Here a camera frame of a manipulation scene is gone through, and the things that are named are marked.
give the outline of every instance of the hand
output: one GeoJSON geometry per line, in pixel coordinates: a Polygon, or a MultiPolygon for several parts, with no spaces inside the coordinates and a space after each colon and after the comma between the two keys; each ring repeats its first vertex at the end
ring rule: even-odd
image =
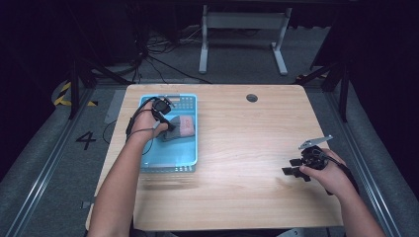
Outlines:
{"type": "Polygon", "coordinates": [[[156,119],[151,113],[151,108],[152,102],[148,102],[142,108],[142,112],[136,117],[132,126],[132,136],[130,136],[129,139],[141,139],[147,142],[148,140],[156,137],[161,131],[164,131],[168,128],[167,123],[160,123],[154,130],[151,129],[156,124],[156,119]]]}
{"type": "MultiPolygon", "coordinates": [[[[345,161],[335,152],[322,148],[323,152],[336,159],[338,162],[346,165],[345,161]]],[[[348,192],[356,192],[351,181],[345,173],[334,163],[330,162],[323,170],[315,170],[306,166],[299,168],[305,175],[316,179],[328,192],[334,194],[337,198],[347,195],[348,192]]]]}

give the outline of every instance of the forearm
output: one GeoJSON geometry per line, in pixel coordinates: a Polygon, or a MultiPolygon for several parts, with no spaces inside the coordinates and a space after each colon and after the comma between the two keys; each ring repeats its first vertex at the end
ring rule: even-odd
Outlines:
{"type": "Polygon", "coordinates": [[[338,199],[341,203],[342,218],[348,237],[385,236],[355,190],[345,193],[344,196],[338,197],[338,199]]]}
{"type": "Polygon", "coordinates": [[[144,145],[136,135],[124,146],[96,197],[89,236],[127,236],[144,145]]]}

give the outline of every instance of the yellow tape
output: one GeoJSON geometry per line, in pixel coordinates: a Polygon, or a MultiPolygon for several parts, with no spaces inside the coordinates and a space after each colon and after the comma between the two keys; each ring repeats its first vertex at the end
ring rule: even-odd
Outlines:
{"type": "MultiPolygon", "coordinates": [[[[67,93],[67,90],[71,87],[71,82],[68,80],[67,83],[62,87],[61,91],[59,92],[58,97],[54,101],[54,105],[62,105],[62,106],[71,106],[71,101],[64,101],[64,96],[67,93]]],[[[90,101],[87,106],[98,106],[97,101],[90,101]]]]}

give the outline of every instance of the number 4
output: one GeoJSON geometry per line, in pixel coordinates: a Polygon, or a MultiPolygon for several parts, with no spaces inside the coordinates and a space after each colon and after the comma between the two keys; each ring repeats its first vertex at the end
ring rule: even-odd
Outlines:
{"type": "Polygon", "coordinates": [[[89,148],[89,143],[96,141],[96,139],[92,139],[92,135],[93,135],[93,132],[88,131],[88,132],[86,132],[86,134],[77,138],[76,141],[77,142],[86,142],[86,144],[84,145],[84,150],[87,150],[87,148],[89,148]]]}

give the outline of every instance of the pink sponge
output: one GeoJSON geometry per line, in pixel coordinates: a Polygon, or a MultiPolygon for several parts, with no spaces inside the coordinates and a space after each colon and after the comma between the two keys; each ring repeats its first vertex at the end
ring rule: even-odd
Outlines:
{"type": "Polygon", "coordinates": [[[176,127],[172,131],[166,130],[163,132],[163,141],[195,135],[194,118],[191,116],[177,116],[172,118],[170,123],[176,127]]]}

